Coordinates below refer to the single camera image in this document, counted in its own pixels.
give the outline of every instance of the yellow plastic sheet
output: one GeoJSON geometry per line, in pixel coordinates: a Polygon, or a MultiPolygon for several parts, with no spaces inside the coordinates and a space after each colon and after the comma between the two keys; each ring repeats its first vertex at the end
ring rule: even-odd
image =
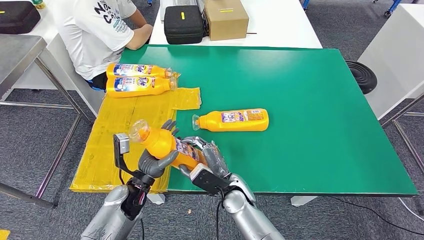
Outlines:
{"type": "Polygon", "coordinates": [[[11,231],[0,229],[0,240],[7,240],[11,231]]]}
{"type": "MultiPolygon", "coordinates": [[[[70,189],[74,192],[106,193],[120,185],[119,170],[114,161],[113,135],[128,133],[129,128],[139,119],[145,119],[152,127],[160,128],[166,120],[175,119],[176,110],[199,109],[201,103],[198,87],[128,98],[111,98],[106,95],[70,189]]],[[[124,155],[124,160],[130,170],[135,170],[144,147],[134,142],[129,146],[129,153],[124,155]]],[[[150,193],[166,192],[170,172],[168,167],[163,176],[156,179],[150,193]]],[[[122,172],[124,181],[130,177],[122,172]]]]}

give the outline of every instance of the robotic hand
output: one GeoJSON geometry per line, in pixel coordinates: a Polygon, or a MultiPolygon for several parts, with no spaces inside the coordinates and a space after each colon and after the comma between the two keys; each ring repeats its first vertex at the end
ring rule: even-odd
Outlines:
{"type": "Polygon", "coordinates": [[[264,213],[256,207],[256,198],[246,182],[228,171],[224,158],[212,141],[206,142],[198,136],[186,137],[183,143],[192,144],[202,150],[207,166],[199,163],[192,171],[180,165],[182,174],[210,195],[221,193],[225,210],[246,240],[284,240],[264,213]]]}
{"type": "MultiPolygon", "coordinates": [[[[168,120],[162,128],[171,131],[175,121],[168,120]]],[[[165,168],[178,155],[177,151],[170,152],[163,159],[157,159],[144,150],[139,161],[138,169],[128,169],[124,154],[130,151],[130,139],[125,133],[113,136],[115,165],[119,168],[119,178],[122,183],[121,171],[132,175],[126,184],[115,187],[104,199],[103,206],[81,234],[81,240],[126,240],[133,231],[136,223],[142,219],[142,208],[146,203],[150,187],[164,174],[165,168]]]]}
{"type": "MultiPolygon", "coordinates": [[[[162,128],[171,131],[175,125],[175,121],[168,120],[162,128]]],[[[107,195],[103,206],[82,233],[82,240],[126,240],[142,218],[142,208],[155,178],[162,176],[165,167],[178,155],[177,151],[172,151],[163,159],[157,159],[145,150],[138,162],[138,170],[131,171],[123,157],[130,150],[128,136],[118,133],[113,137],[115,165],[133,177],[107,195]]],[[[210,195],[221,193],[225,210],[246,240],[284,240],[264,213],[256,208],[255,195],[246,182],[228,171],[214,142],[208,143],[198,136],[186,137],[181,142],[201,149],[207,163],[207,166],[199,163],[192,171],[181,164],[181,173],[210,195]]]]}

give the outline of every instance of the black zipper case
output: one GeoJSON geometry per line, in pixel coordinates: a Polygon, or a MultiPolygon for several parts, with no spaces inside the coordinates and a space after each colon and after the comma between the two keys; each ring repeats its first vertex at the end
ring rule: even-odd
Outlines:
{"type": "Polygon", "coordinates": [[[40,19],[30,1],[0,1],[0,34],[27,34],[40,19]]]}
{"type": "Polygon", "coordinates": [[[205,32],[197,5],[167,7],[163,27],[169,44],[198,44],[205,32]]]}

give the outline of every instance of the white machine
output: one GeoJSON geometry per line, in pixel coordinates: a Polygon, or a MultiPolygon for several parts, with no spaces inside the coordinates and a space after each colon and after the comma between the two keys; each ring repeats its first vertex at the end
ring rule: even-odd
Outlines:
{"type": "Polygon", "coordinates": [[[200,12],[203,12],[205,4],[203,0],[160,0],[160,20],[163,22],[165,19],[165,10],[171,6],[184,6],[184,5],[198,5],[200,12]]]}

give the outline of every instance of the white t-shirt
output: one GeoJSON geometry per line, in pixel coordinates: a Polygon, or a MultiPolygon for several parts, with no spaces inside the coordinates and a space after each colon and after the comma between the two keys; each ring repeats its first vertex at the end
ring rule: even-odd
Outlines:
{"type": "Polygon", "coordinates": [[[131,0],[54,1],[54,21],[78,74],[91,80],[119,62],[134,36],[122,20],[137,10],[131,0]]]}

